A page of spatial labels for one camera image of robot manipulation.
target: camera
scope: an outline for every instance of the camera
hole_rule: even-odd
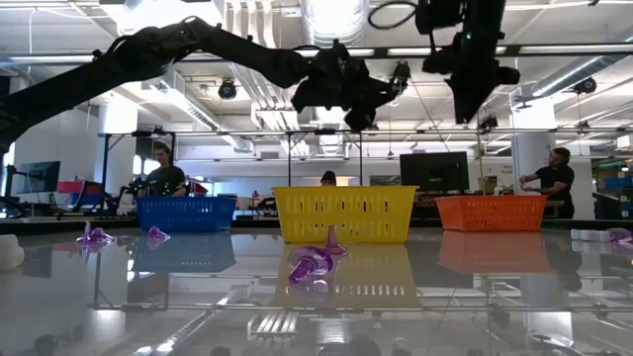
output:
[[[218,95],[222,99],[231,100],[234,99],[237,95],[237,88],[235,88],[235,83],[233,78],[225,78],[222,81],[222,85],[220,89],[218,89]]]

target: man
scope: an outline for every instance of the man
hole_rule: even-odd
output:
[[[336,187],[336,174],[332,171],[326,171],[320,178],[320,185],[322,187]]]
[[[160,167],[154,169],[147,175],[148,192],[144,189],[138,195],[184,197],[187,195],[187,182],[182,169],[171,164],[171,150],[164,144],[157,145],[154,149],[156,160]]]
[[[522,176],[519,179],[521,188],[526,192],[538,192],[548,196],[548,201],[563,202],[558,209],[558,218],[571,219],[574,217],[574,203],[572,202],[572,184],[574,183],[574,170],[569,167],[570,152],[568,149],[558,147],[550,152],[549,165],[536,171],[534,174]],[[541,180],[541,188],[524,187],[527,182]]]

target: black shirt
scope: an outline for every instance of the black shirt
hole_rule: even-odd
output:
[[[146,182],[149,196],[170,196],[185,187],[185,172],[176,166],[156,168],[149,173]]]
[[[552,188],[556,182],[567,184],[565,189],[558,194],[547,197],[547,200],[565,202],[565,205],[563,206],[564,209],[574,208],[572,194],[570,193],[572,190],[572,183],[574,183],[574,170],[572,168],[568,165],[563,165],[557,168],[547,166],[537,170],[534,174],[536,174],[541,180],[541,188]]]

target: window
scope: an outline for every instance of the window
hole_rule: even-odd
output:
[[[133,163],[132,174],[139,175],[140,174],[140,167],[141,167],[140,156],[139,155],[135,155],[135,161]]]
[[[142,168],[142,174],[149,174],[152,170],[158,167],[160,167],[160,163],[158,163],[158,161],[155,161],[153,159],[146,159],[145,166]]]

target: white object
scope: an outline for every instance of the white object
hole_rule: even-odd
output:
[[[581,230],[581,240],[583,241],[591,241],[591,230]]]
[[[609,231],[572,229],[571,235],[573,240],[593,242],[609,242],[611,240]]]
[[[572,229],[572,239],[581,239],[581,231],[578,229]]]
[[[24,262],[24,249],[14,234],[0,235],[0,272],[12,271]]]
[[[572,250],[579,253],[611,253],[613,248],[610,243],[598,243],[595,241],[572,241]]]
[[[593,241],[609,242],[611,241],[611,234],[609,231],[594,231]]]

